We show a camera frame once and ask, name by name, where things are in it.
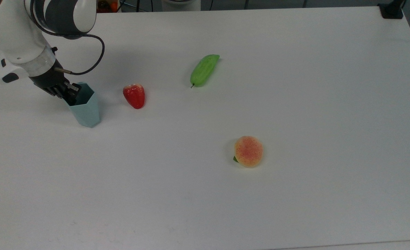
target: hexagonal cup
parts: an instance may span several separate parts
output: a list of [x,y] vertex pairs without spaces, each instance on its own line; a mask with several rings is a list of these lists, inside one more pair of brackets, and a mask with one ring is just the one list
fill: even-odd
[[97,94],[86,82],[79,82],[78,85],[81,86],[81,90],[76,98],[76,103],[73,106],[67,103],[66,105],[80,125],[93,128],[100,123]]

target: red strawberry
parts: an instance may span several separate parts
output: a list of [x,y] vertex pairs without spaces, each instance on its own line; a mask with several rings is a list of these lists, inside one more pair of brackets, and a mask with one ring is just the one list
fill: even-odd
[[134,109],[140,109],[145,104],[145,90],[141,84],[133,84],[124,87],[123,95],[126,101],[134,107]]

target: table surface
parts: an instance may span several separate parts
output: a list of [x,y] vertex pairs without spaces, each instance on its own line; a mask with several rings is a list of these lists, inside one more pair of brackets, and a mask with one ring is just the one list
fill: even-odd
[[[0,250],[260,250],[410,240],[410,27],[377,7],[99,14],[80,126],[0,84]],[[46,37],[73,71],[98,41]],[[200,58],[221,59],[189,88]],[[147,102],[122,88],[140,83]],[[255,169],[235,140],[262,141]]]

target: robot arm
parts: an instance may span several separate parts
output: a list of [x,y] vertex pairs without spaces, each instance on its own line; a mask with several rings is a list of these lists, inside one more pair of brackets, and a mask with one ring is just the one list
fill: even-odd
[[42,30],[76,39],[92,29],[95,16],[92,0],[0,0],[0,50],[24,68],[36,86],[73,105],[81,87],[65,78]]

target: fake peach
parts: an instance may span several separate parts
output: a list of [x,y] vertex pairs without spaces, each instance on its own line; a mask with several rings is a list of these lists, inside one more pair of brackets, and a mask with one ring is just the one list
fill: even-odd
[[254,168],[262,160],[262,143],[252,136],[242,136],[234,144],[234,160],[244,167]]

